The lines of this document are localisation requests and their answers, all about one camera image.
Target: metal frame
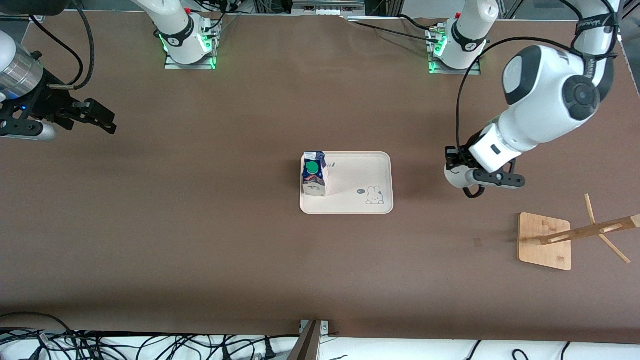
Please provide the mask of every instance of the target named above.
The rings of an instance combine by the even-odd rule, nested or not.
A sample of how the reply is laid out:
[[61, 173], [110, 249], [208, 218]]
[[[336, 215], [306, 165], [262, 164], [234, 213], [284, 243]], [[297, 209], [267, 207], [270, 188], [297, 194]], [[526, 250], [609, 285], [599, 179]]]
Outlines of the metal frame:
[[366, 15], [364, 0], [293, 0], [291, 14], [317, 15], [318, 10], [337, 10], [340, 16]]
[[300, 325], [304, 330], [287, 360], [317, 360], [320, 337], [323, 333], [322, 323], [320, 320], [309, 320], [306, 325]]

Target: green bottle cap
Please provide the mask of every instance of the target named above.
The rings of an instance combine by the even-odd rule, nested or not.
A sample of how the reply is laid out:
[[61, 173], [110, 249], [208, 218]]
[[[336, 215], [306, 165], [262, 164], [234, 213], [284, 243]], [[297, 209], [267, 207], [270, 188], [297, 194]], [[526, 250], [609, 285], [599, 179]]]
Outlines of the green bottle cap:
[[309, 174], [316, 174], [319, 170], [318, 164], [314, 161], [309, 161], [305, 164], [305, 167], [307, 168]]

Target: milk carton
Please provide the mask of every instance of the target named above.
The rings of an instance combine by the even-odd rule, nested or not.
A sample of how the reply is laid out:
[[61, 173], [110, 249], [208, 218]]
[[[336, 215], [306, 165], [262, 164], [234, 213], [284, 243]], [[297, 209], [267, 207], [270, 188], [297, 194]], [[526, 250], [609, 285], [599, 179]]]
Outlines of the milk carton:
[[302, 192], [311, 196], [327, 196], [328, 167], [322, 151], [305, 152], [302, 169]]

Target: wooden rod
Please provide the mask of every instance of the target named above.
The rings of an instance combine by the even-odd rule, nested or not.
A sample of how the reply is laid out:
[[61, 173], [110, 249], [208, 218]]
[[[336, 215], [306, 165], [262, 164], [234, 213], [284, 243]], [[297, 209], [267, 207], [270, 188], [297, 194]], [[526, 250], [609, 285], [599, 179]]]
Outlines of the wooden rod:
[[[584, 201], [587, 203], [587, 212], [589, 213], [589, 221], [591, 222], [591, 225], [594, 225], [596, 223], [596, 218], [593, 215], [593, 208], [591, 207], [591, 198], [589, 197], [588, 193], [584, 194]], [[613, 250], [613, 252], [616, 253], [616, 255], [618, 255], [620, 259], [622, 259], [622, 261], [626, 262], [627, 264], [631, 263], [631, 260], [629, 260], [629, 258], [626, 257], [626, 255], [624, 255], [622, 251], [620, 251], [615, 245], [613, 245], [613, 243], [609, 241], [609, 239], [607, 239], [606, 236], [604, 236], [603, 234], [599, 234], [598, 236], [600, 237], [600, 239], [602, 239], [602, 241], [604, 241], [605, 244], [607, 244], [607, 246], [611, 250]]]
[[604, 229], [600, 229], [600, 234], [610, 233], [611, 231], [617, 230], [622, 227], [622, 224], [615, 224], [612, 226], [607, 226]]
[[600, 235], [601, 229], [607, 229], [606, 232], [613, 233], [615, 231], [635, 229], [638, 227], [640, 227], [640, 214], [634, 215], [632, 217], [625, 217], [607, 222], [601, 222], [599, 224], [593, 224], [581, 227], [579, 229], [563, 231], [557, 234], [540, 236], [538, 240], [540, 241], [541, 245], [549, 245], [561, 241], [578, 240], [582, 238], [588, 238], [590, 236]]

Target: white floor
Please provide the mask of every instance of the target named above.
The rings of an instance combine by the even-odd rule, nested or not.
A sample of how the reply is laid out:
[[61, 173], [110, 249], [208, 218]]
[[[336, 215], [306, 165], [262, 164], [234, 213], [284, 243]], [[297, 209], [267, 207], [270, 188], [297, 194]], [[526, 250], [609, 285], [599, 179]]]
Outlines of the white floor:
[[[218, 344], [222, 336], [211, 336], [213, 344]], [[131, 345], [140, 346], [147, 338], [108, 338], [103, 342], [110, 345]], [[233, 341], [240, 339], [258, 340], [256, 336], [238, 336]], [[200, 343], [209, 343], [209, 337], [199, 336], [195, 339]], [[171, 337], [159, 343], [157, 340], [150, 341], [151, 346], [145, 347], [140, 353], [140, 360], [154, 360], [166, 348], [168, 348], [175, 338]], [[67, 347], [61, 340], [57, 341], [63, 347]], [[271, 340], [273, 350], [277, 354], [287, 352], [293, 348], [296, 338], [280, 338]], [[476, 343], [474, 340], [388, 340], [388, 339], [358, 339], [358, 338], [326, 338], [321, 340], [322, 345], [319, 350], [320, 360], [335, 360], [346, 356], [345, 360], [390, 360], [390, 359], [421, 359], [421, 360], [464, 360], [472, 347]], [[558, 360], [560, 352], [565, 343], [547, 341], [482, 341], [478, 346], [473, 360], [513, 360], [511, 353], [514, 349], [523, 350], [530, 360]], [[230, 346], [229, 352], [233, 353], [244, 344]], [[53, 343], [49, 343], [50, 348], [59, 349]], [[195, 350], [200, 350], [202, 359], [206, 359], [210, 350], [189, 344]], [[21, 360], [28, 359], [38, 347], [37, 340], [20, 340], [0, 347], [0, 359]], [[174, 360], [200, 360], [200, 355], [193, 349], [183, 347], [175, 355]], [[136, 359], [137, 350], [135, 348], [118, 348], [128, 360]], [[264, 342], [255, 346], [255, 357], [264, 355]], [[72, 359], [75, 353], [68, 352]], [[114, 359], [123, 360], [121, 356], [114, 354]], [[248, 347], [234, 355], [233, 360], [246, 360], [251, 357], [252, 348]], [[168, 352], [160, 357], [166, 359]], [[524, 360], [522, 355], [516, 357], [517, 360]], [[46, 352], [40, 354], [41, 360], [49, 360]], [[222, 359], [222, 351], [218, 351], [213, 360]], [[640, 359], [640, 345], [622, 344], [601, 344], [601, 343], [572, 343], [566, 351], [565, 360], [632, 360]], [[62, 352], [52, 352], [52, 360], [68, 360]]]

